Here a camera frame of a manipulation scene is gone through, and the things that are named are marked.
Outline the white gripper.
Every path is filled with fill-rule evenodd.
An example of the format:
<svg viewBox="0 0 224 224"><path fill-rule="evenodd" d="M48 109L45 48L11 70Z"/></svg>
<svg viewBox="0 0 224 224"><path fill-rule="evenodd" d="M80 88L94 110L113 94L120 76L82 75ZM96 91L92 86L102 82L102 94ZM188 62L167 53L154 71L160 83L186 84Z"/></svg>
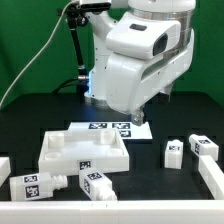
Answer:
<svg viewBox="0 0 224 224"><path fill-rule="evenodd" d="M135 113L191 64L193 41L182 41L178 20L149 20L125 13L106 37L106 101L124 114ZM144 114L131 116L136 126Z"/></svg>

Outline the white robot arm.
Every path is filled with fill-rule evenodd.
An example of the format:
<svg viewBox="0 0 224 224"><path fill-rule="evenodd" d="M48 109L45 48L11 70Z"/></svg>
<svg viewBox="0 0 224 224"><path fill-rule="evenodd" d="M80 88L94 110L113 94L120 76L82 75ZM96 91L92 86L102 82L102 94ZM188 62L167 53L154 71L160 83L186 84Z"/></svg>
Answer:
<svg viewBox="0 0 224 224"><path fill-rule="evenodd" d="M115 20L106 11L89 12L95 64L85 100L144 123L144 105L169 96L175 80L192 62L196 0L90 0L127 11Z"/></svg>

